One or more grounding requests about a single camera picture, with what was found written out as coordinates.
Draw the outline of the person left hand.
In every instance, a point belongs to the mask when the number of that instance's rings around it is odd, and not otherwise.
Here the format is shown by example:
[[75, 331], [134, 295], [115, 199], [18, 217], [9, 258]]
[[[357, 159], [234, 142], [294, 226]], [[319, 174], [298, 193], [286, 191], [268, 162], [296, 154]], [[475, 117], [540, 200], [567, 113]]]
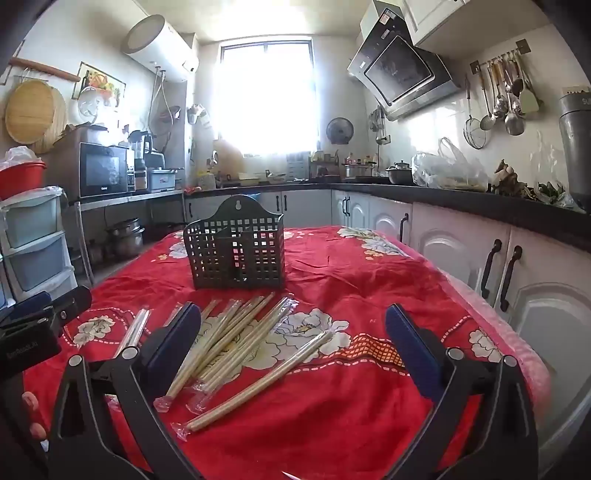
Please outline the person left hand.
[[29, 433], [37, 441], [45, 441], [48, 437], [45, 422], [40, 413], [40, 407], [37, 397], [30, 391], [25, 391], [21, 395], [24, 408], [29, 418]]

